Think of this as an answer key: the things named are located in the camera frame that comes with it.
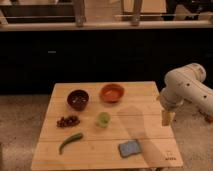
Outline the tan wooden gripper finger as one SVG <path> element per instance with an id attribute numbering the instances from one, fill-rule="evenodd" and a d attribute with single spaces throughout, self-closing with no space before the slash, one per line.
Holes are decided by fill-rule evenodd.
<path id="1" fill-rule="evenodd" d="M 163 110 L 162 111 L 162 125 L 163 126 L 169 126 L 172 121 L 174 120 L 175 113 Z"/>

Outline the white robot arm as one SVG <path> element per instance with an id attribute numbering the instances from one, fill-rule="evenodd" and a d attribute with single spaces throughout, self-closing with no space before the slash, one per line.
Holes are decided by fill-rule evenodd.
<path id="1" fill-rule="evenodd" d="M 181 107 L 185 100 L 213 119 L 213 89 L 203 84 L 205 79 L 206 70 L 198 63 L 173 69 L 165 75 L 165 87 L 159 94 L 163 126 L 171 124 L 173 111 Z"/>

